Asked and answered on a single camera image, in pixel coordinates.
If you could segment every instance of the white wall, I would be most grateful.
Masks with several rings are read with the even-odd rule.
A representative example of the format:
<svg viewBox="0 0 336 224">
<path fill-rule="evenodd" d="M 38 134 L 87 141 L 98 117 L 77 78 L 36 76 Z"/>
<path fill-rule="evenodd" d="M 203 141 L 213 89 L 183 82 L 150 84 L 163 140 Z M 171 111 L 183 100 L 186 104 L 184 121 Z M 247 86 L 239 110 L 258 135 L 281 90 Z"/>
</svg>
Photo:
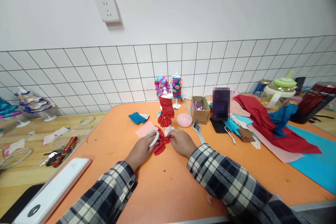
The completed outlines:
<svg viewBox="0 0 336 224">
<path fill-rule="evenodd" d="M 107 27 L 94 0 L 0 0 L 0 51 L 336 34 L 335 0 L 117 0 Z"/>
</svg>

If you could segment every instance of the brown fabric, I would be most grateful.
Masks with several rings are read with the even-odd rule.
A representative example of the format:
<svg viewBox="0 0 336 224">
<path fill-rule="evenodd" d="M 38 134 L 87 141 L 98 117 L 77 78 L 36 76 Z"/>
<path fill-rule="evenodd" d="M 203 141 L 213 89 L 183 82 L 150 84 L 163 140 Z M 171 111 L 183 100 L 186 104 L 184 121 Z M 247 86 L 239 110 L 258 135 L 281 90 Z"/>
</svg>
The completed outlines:
<svg viewBox="0 0 336 224">
<path fill-rule="evenodd" d="M 241 134 L 241 138 L 244 142 L 255 142 L 251 131 L 243 129 L 239 126 L 238 132 Z"/>
</svg>

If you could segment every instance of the green lid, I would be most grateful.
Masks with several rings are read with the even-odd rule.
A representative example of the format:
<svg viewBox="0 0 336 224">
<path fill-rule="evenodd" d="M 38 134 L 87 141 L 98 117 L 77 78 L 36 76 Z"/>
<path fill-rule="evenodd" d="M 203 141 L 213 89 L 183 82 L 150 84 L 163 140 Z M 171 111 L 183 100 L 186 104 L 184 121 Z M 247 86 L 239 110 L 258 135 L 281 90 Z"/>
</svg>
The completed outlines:
<svg viewBox="0 0 336 224">
<path fill-rule="evenodd" d="M 275 79 L 273 81 L 273 84 L 277 85 L 277 86 L 282 86 L 282 87 L 285 87 L 285 88 L 295 87 L 296 86 L 296 81 L 294 81 L 293 79 L 290 78 L 293 73 L 294 73 L 294 71 L 290 71 L 285 78 Z"/>
</svg>

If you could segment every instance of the white power bank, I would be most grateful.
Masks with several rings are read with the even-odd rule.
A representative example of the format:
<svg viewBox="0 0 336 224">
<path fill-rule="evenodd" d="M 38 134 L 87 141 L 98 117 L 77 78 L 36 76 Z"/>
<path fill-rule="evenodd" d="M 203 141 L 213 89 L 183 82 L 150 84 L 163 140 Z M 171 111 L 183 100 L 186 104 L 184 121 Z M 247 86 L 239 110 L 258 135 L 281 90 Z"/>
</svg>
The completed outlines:
<svg viewBox="0 0 336 224">
<path fill-rule="evenodd" d="M 28 204 L 13 224 L 43 224 L 90 164 L 76 157 Z"/>
</svg>

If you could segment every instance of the pink bowl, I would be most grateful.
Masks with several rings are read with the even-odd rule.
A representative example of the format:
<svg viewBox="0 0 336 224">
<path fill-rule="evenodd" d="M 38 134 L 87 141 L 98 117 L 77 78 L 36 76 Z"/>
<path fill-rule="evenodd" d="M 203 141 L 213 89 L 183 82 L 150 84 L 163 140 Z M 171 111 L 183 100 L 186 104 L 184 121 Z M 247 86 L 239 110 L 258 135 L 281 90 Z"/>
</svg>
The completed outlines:
<svg viewBox="0 0 336 224">
<path fill-rule="evenodd" d="M 177 122 L 183 128 L 189 127 L 192 121 L 193 121 L 192 117 L 188 114 L 179 114 L 177 116 Z"/>
</svg>

